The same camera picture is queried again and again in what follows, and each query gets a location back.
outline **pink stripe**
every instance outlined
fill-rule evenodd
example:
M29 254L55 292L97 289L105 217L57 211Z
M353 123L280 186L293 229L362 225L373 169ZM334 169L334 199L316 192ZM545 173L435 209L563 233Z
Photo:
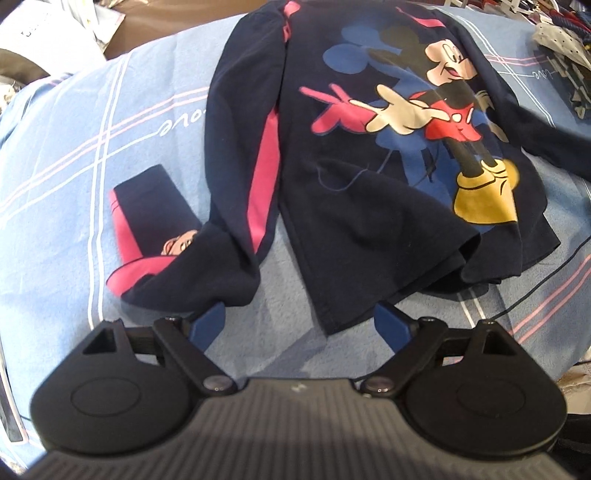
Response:
M206 98L207 98L207 95L203 95L203 96L201 96L201 97L191 98L191 99L189 99L189 100L184 100L184 101L182 101L182 102L176 102L176 103L173 103L172 105L169 105L169 106L168 106L168 107L166 107L165 109L163 109L163 110L160 110L160 111L158 111L158 112L156 112L156 113L152 113L152 115L145 116L145 117L143 117L142 119L140 119L140 120L138 120L138 121L134 122L133 124L131 124L131 125L128 125L128 126L127 126L127 127L125 127L125 128L122 128L122 129L121 129L121 130L119 130L118 132L115 132L114 134L112 134L112 135L111 135L111 139L112 139L112 138L115 138L115 137L117 137L118 135L121 135L121 134L122 134L122 133L124 133L124 132L127 132L127 130L129 130L130 128L133 128L133 127L135 127L135 126L137 126L137 125L140 125L140 124L143 124L144 122L147 122L148 120L151 120L151 119L153 119L153 118L155 118L155 117L157 117L157 116L160 116L160 115L162 115L163 113L166 113L166 112L168 112L169 110L172 110L172 109L173 109L173 108L175 108L175 107L178 107L178 106L183 106L183 105L187 105L187 104L189 104L189 103L195 103L195 102L198 102L198 101L200 101L200 100L203 100L203 99L206 99ZM92 150L94 150L95 148L97 148L97 147L101 146L101 145L102 145L102 144L104 144L105 142L106 142L106 138L105 138L104 140L102 140L101 142L99 142L99 143L95 143L94 145L91 145L90 147L86 148L86 149L85 149L85 150L83 150L82 152L78 153L78 155L76 155L75 157L72 157L72 158L71 158L69 161L67 161L66 163L63 163L63 164L62 164L60 167L57 167L57 168L56 168L54 171L52 171L52 172L51 172L49 175L47 175L47 176L43 177L43 178L42 178L42 179L40 179L40 180L37 180L37 181L35 181L35 182L32 182L32 183L30 183L30 184L28 185L28 187L26 187L24 190L21 190L20 192L15 192L15 193L13 193L13 194L12 194L12 196L11 196L11 197L9 197L9 198L8 198L8 199L5 201L5 204L4 204L4 205L0 204L0 205L2 205L2 206L0 207L0 212L4 211L4 210L5 210L7 207L9 207L9 206L10 206L10 204L11 204L12 202L14 202L14 201L15 201L17 198L19 198L20 196L24 195L24 194L25 194L26 192L28 192L28 191L29 191L29 190L30 190L32 187L35 187L35 186L37 186L37 185L40 185L40 184L41 184L41 183L43 183L44 181L46 181L46 180L50 179L50 178L51 178L51 177L53 177L53 176L54 176L56 173L58 173L58 172L62 171L62 170L63 170L64 168L66 168L68 165L71 165L72 163L74 163L74 162L75 162L76 160L78 160L78 159L79 159L81 156L83 156L83 155L87 154L89 151L92 151Z
M300 4L291 0L283 7L283 14L289 18L300 9Z
M523 337L521 337L518 340L518 343L520 345L522 345L529 337L531 337L537 330L539 330L542 327L543 324L545 324L548 320L550 320L550 317L552 315L554 315L557 311L559 311L563 307L563 305L565 303L567 303L572 298L572 296L579 291L579 289L581 288L581 286L583 286L583 283L585 282L585 280L587 280L587 277L589 275L591 275L591 268L588 269L585 272L585 275L583 276L583 278L581 278L581 280L579 281L579 283L577 283L577 285L575 286L575 288L573 288L572 291L565 298L563 298L561 300L561 302L556 307L554 307L552 310L550 310L548 312L548 315L546 315L544 318L542 318L537 325L535 325Z
M408 17L412 18L416 23L422 25L423 27L433 28L433 27L445 27L445 25L436 18L417 18L412 16L411 14L406 13L402 8L396 7L400 13L407 15Z
M486 53L484 56L486 58L491 57L493 59L518 60L518 61L522 61L522 60L545 60L545 57L542 56L542 55L540 55L538 57L526 57L526 58L523 58L523 59L516 59L516 58L513 58L513 57L501 57L500 55L490 55L488 53Z
M248 218L248 228L251 231L252 247L255 253L261 246L262 239L267 231L271 199L273 198L279 172L278 124L277 110L274 108L267 116L265 128L262 132L261 146L256 157L251 191L248 195L246 217Z
M125 213L119 206L117 194L114 190L109 192L109 199L111 200L111 215L115 227L115 238L117 239L119 256L121 257L122 263L126 264L141 258L142 252L139 249L138 243L135 241L134 233L129 227Z
M581 272L581 270L583 269L583 267L585 266L585 264L591 260L591 255L588 255L585 260L583 260L583 262L581 263L581 265L578 267L578 269L570 276L570 278L568 280L566 280L559 288L557 288L554 293L552 295L550 295L548 298L546 298L542 303L540 303L540 305L533 311L531 312L527 317L525 317L523 320L521 320L516 326L515 328L513 328L512 330L509 330L509 333L511 335L515 335L526 323L528 323L533 317L535 317L536 315L539 314L539 312L542 311L542 309L548 305L552 300L554 300L556 298L556 295L559 295L566 287L568 287L573 280L575 279L575 277L577 277L577 275L579 275L579 273Z
M540 65L541 63L543 63L546 60L542 60L542 61L533 61L530 63L514 63L511 61L504 61L504 60L494 60L494 59L488 59L488 61L494 62L494 63L500 63L501 65L515 65L517 67L531 67L532 65Z
M156 108L158 108L158 107L160 107L160 106L163 106L163 105L165 105L166 103L170 102L171 100L174 100L174 99L177 99L177 98L181 98L181 97L184 97L184 96L187 96L187 95L191 95L191 94L193 94L193 93L203 92L203 91L205 91L205 90L208 90L208 88L209 88L209 87L201 87L201 88L198 88L198 89L195 89L195 90L190 90L190 91L188 91L188 92L183 92L183 93L178 93L178 94L176 94L176 95L173 95L172 97L170 97L170 98L168 98L168 99L166 99L166 100L163 100L163 101L162 101L162 102L160 102L160 103L156 103L155 105L153 105L153 106L151 106L151 107L149 107L149 108L147 108L147 109L145 109L145 110L142 110L140 113L136 113L135 115L132 115L132 116L130 116L129 118L126 118L125 120L122 120L122 121L121 121L121 122L119 122L118 124L116 124L116 125L113 125L113 127L111 127L111 131L113 131L113 130L114 130L114 129L116 129L117 127L120 127L121 125L125 125L126 123L128 123L128 122L131 122L132 120L134 120L134 119L138 118L139 116L141 116L141 115L143 115L143 114L145 114L145 113L147 113L147 112L150 112L150 111L152 111L152 110L154 110L154 109L156 109ZM26 184L30 183L30 182L31 182L33 179L35 179L35 178L38 178L38 177L40 177L41 175L43 175L44 173L46 173L46 172L50 171L50 170L51 170L53 167L55 167L56 165L59 165L61 162L63 162L64 160L66 160L66 159L67 159L67 158L68 158L70 155L73 155L74 153L76 153L77 151L79 151L81 148L83 148L85 145L88 145L89 143L91 143L92 141L94 141L94 140L96 140L96 139L98 139L98 138L99 138L99 136L98 136L98 135L95 135L94 137L92 137L92 138L90 138L90 139L86 140L84 143L80 144L78 147L76 147L76 148L75 148L74 150L72 150L70 153L68 153L68 154L64 155L62 158L60 158L59 160L55 161L53 164L49 165L48 167L44 168L44 169L43 169L43 170L41 170L40 172L36 173L36 174L35 174L35 176L33 176L32 178L30 178L30 179L28 179L27 181L25 181L25 182L21 183L21 184L20 184L20 185L19 185L19 186L18 186L18 187L15 189L15 191L14 191L14 192L13 192L11 195L9 195L9 196L8 196L8 197L7 197L7 198L4 200L4 201L0 202L0 206L3 206L5 202L8 202L8 201L10 201L10 200L12 199L12 197L13 197L13 196L15 196L16 194L18 194L18 193L19 193L19 190L20 190L21 188L23 188L23 187L24 187Z
M107 287L114 295L120 297L131 289L140 278L146 275L158 275L176 258L176 255L162 255L160 257L139 258L122 265L107 279Z

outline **blue gripper pad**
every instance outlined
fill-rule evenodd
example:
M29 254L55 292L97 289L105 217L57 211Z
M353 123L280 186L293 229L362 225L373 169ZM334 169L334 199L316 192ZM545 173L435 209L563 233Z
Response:
M225 324L226 307L219 301L193 322L189 330L189 342L204 352L222 333Z
M374 307L374 325L394 353L399 352L418 332L416 320L383 301Z

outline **white line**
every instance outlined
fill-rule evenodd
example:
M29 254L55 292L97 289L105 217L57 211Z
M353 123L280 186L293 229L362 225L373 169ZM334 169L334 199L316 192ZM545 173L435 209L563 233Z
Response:
M499 54L496 52L496 50L494 49L494 47L491 45L491 43L488 41L488 39L484 36L484 34L480 31L480 29L478 29L478 27L476 25L474 25L472 22L470 22L469 20L466 20L466 24L470 27L470 29L480 38L480 40L484 43L486 49L491 52L491 54L496 55L497 58L501 58L499 56ZM523 89L523 91L526 93L526 95L528 97L530 97L530 99L534 102L534 105L536 107L538 107L538 109L540 110L540 112L542 112L544 114L544 116L546 117L546 119L548 120L548 123L552 126L552 127L556 127L556 125L554 124L554 121L552 120L552 116L550 115L549 111L546 110L546 108L544 107L544 105L541 104L541 102L536 98L536 96L532 93L532 91L528 88L528 86L523 83L522 80L519 79L519 77L517 76L517 74L514 72L514 70L509 66L509 64L507 62L502 62L503 66L513 74L515 81L521 86L521 88Z
M478 310L478 315L480 315L481 320L484 320L486 318L486 315L484 315L484 310L482 309L482 305L480 305L480 301L476 297L474 290L472 290L471 288L469 290L470 290L470 295L472 295L472 300L474 300L474 305L476 305L476 309Z
M535 75L524 75L522 73L510 73L510 72L499 72L499 73L501 75L511 75L511 76L517 75L518 77L532 77L532 78L535 78Z
M118 148L117 150L111 152L109 155L107 155L107 158L111 158L113 157L115 154L122 152L123 150L143 141L143 140L147 140L148 138L154 137L155 135L158 135L160 133L160 127L158 127L158 130L148 134L148 135L144 135L143 137L137 138L131 142L129 142L128 144L123 145L123 147ZM25 205L23 205L22 207L19 207L17 210L15 210L14 212L12 212L10 215L6 215L4 216L2 219L0 219L0 230L3 229L6 224L8 223L9 220L11 220L15 215L21 213L23 210L27 210L30 206L35 205L36 203L39 203L40 201L44 200L45 198L49 197L49 195L57 192L58 190L61 190L63 187L65 187L66 185L68 185L70 182L72 182L73 180L75 180L77 177L79 177L80 175L82 175L84 172L90 170L91 168L93 168L95 165L94 163L91 163L90 165L87 165L84 168L81 168L79 171L77 171L76 173L74 173L74 175L72 175L71 177L69 177L67 180L63 181L62 183L56 185L55 187L53 187L51 190L46 191L43 195L34 198L33 200L30 200L29 202L27 202Z
M138 118L140 116L143 116L146 113L151 112L152 110L159 108L160 106L164 106L166 103L168 103L168 102L170 102L172 100L175 100L177 98L182 98L183 96L192 95L194 93L207 90L208 88L209 87L203 87L203 88L200 88L200 89L190 90L188 92L183 92L183 93L178 93L176 95L173 95L172 97L170 97L170 98L168 98L168 99L166 99L166 100L164 100L164 101L162 101L160 103L157 103L156 105L153 105L152 107L149 107L149 108L147 108L146 110L143 110L140 113L136 113L135 115L130 116L129 118L127 118L126 120L124 120L123 122L121 122L120 124L118 124L118 126L119 127L123 127L125 124L130 123L132 120L135 120L136 118ZM31 178L29 178L28 180L22 182L18 187L15 188L15 190L8 197L6 197L3 201L0 202L0 212L3 212L4 210L6 210L11 205L11 203L13 203L17 198L19 198L20 196L24 195L29 190L32 190L34 187L41 185L42 183L44 183L45 181L47 181L48 179L50 179L51 177L53 177L56 173L58 173L59 171L63 170L65 167L69 166L72 162L74 162L78 158L80 158L82 155L79 154L78 152L80 150L82 150L83 147L91 144L97 138L98 138L98 136L86 140L84 143L80 144L78 147L76 147L70 153L66 154L65 156L63 156L59 160L55 161L53 164L51 164L48 167L44 168L43 170L37 172ZM37 181L34 181L34 180L42 177L46 173L48 175L46 175L42 179L39 179Z
M589 186L587 185L587 180L583 180L583 185L585 185L585 190L587 190L587 196L589 200L591 200L591 192L589 191Z
M143 142L144 140L155 137L159 133L160 133L160 127L158 127L158 130L156 130L155 132L148 134L148 135L144 135L143 137L136 138L135 140L129 142L128 144L123 145L123 147L120 147L117 150L114 150L113 152L111 152L110 154L108 154L106 156L105 160L108 160L109 158L114 157L115 155L117 155L117 153L123 152L123 150L126 150L127 148L132 147L133 145L135 145L137 143L140 143L140 142Z
M470 322L470 326L474 328L476 325L474 324L474 320L472 320L472 315L470 315L470 311L466 307L466 302L462 300L462 296L459 293L457 294L457 299L460 301L460 305L462 306L462 310L464 310L464 315L466 315L468 322Z
M457 19L458 21L460 21L461 23L464 23L464 25L467 25L468 28L470 28L470 30L472 30L474 32L474 35L476 35L478 38L480 38L481 42L484 44L485 48L489 51L489 53L491 53L491 55L494 55L498 60L499 63L502 64L506 69L507 72L509 73L514 79L515 81L521 86L521 88L523 89L523 91L525 92L525 94L530 97L530 99L534 102L534 104L538 107L538 109L544 114L544 116L546 117L546 119L548 120L548 123L552 126L555 127L554 121L552 120L552 117L550 115L550 113L548 112L548 110L546 110L544 108L544 106L540 103L540 101L534 96L534 94L530 91L530 89L527 87L527 85L525 83L523 83L523 81L521 81L519 79L519 77L517 76L517 74L513 71L513 69L511 68L511 66L503 61L503 57L501 57L496 50L494 49L494 47L490 44L490 42L488 41L488 39L484 36L484 34L480 31L480 29L478 29L478 27L476 25L474 25L472 22L470 22L469 20L466 20L465 18L459 17L457 15L454 14L450 14L448 12L444 12L443 10L441 10L440 8L437 8L439 11L443 12L446 15L451 15L453 16L455 19Z
M92 321L92 303L94 300L95 295L95 265L94 260L92 258L92 239L95 236L95 210L96 210L96 177L97 177L97 170L99 165L99 157L100 157L100 146L102 143L103 132L105 130L105 123L107 121L107 116L109 115L109 108L111 108L111 100L113 98L113 93L115 92L115 86L117 85L117 79L119 78L119 72L121 71L121 62L117 64L117 68L115 70L115 75L113 78L113 83L111 84L111 91L109 92L109 98L107 99L105 105L105 111L103 113L103 119L100 123L100 130L99 130L99 138L98 138L98 145L95 152L95 162L92 168L92 189L90 193L90 226L89 226L89 233L88 233L88 245L87 245L87 253L88 253L88 270L89 270L89 295L88 295L88 325L92 330L95 325Z
M183 105L188 105L188 104L190 104L190 103L196 103L196 102L200 102L201 100L205 100L206 98L207 98L207 95L205 95L205 96L198 96L198 97L196 97L196 98L191 98L191 99L189 99L189 100L185 100L184 102L182 102L180 106L183 106ZM151 119L153 119L153 118L156 118L156 117L159 117L159 116L163 115L164 113L167 113L168 111L170 111L170 110L166 110L166 111L157 112L156 114L153 114L154 116L153 116ZM160 125L160 127L158 127L158 131L157 131L155 134L159 134L159 133L160 133L160 131L162 130L162 128L163 128L163 127L165 127L165 125L164 125L164 124ZM146 136L144 136L144 137L141 137L141 139L149 138L149 137L152 137L152 136L153 136L153 134L148 134L148 135L146 135ZM123 147L119 148L119 149L117 150L117 152L119 152L119 151L122 151L122 150L125 150L125 149L126 149L128 146L129 146L129 145L130 145L130 144L124 145ZM91 149L92 149L92 148L97 148L98 146L99 146L99 144L98 144L98 143L95 143L95 144L94 144L94 145L91 147ZM63 168L65 168L66 166L68 166L68 165L69 165L71 162L73 162L74 160L77 160L78 158L80 158L80 156L81 156L81 154L78 154L78 155L77 155L75 158L73 158L72 160L70 160L70 161L69 161L69 163L67 163L66 165L63 165L63 166L59 167L57 170L62 170ZM76 177L78 176L78 174L80 174L80 173L82 173L82 172L85 172L86 170L88 170L88 168L87 168L87 167L83 167L83 168L82 168L82 169L80 169L78 172L76 172L74 175L72 175L70 178L71 178L71 179L74 179L74 178L76 178ZM67 184L68 184L68 181L60 183L60 185L61 185L61 186L65 186L65 185L67 185ZM57 190L59 190L59 188L58 188L58 189L55 189L55 188L53 188L53 189L51 189L51 190L50 190L50 192L56 192ZM8 222L8 220L10 220L11 218L13 218L13 217L14 217L16 214L18 214L18 213L22 212L23 210L26 210L26 209L27 209L27 208L29 208L31 205L34 205L34 204L36 204L38 201L40 201L40 200L42 200L42 199L46 198L46 197L47 197L46 193L44 193L43 195L41 195L41 197L36 197L36 198L35 198L35 199L33 199L33 200L29 200L27 203L25 203L25 205L22 205L21 207L19 207L19 208L18 208L17 210L15 210L14 212L12 212L12 213L10 213L10 214L8 214L8 213L5 213L5 214L4 214L2 217L0 217L0 230L3 230L3 229L4 229L4 227L6 227L6 223Z
M119 75L119 82L117 84L117 91L115 92L115 100L113 100L113 107L111 108L111 114L109 115L109 124L107 127L107 133L105 138L105 145L103 147L103 157L101 158L100 166L100 188L99 188L99 231L96 234L96 260L99 264L99 295L97 298L98 311L99 311L99 322L105 319L103 315L103 297L105 294L105 263L103 260L103 249L101 244L101 236L105 228L104 214L105 209L105 170L107 166L107 153L109 151L109 140L111 139L111 128L113 127L113 117L115 116L115 110L117 109L117 103L119 102L119 94L121 93L121 85L123 84L123 77L127 70L127 65L131 54L125 58L123 68L121 68L121 75Z

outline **folded clothing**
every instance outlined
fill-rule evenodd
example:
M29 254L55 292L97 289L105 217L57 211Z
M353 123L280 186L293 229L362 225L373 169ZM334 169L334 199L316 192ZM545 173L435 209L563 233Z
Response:
M157 275L193 242L202 224L162 165L121 183L109 196L123 265L107 286L125 299L138 283L158 283Z

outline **paper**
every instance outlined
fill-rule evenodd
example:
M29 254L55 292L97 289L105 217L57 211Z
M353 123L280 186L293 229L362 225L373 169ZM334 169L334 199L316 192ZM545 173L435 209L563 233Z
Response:
M0 48L49 75L76 73L106 62L92 35L69 14L38 0L23 2L0 24Z

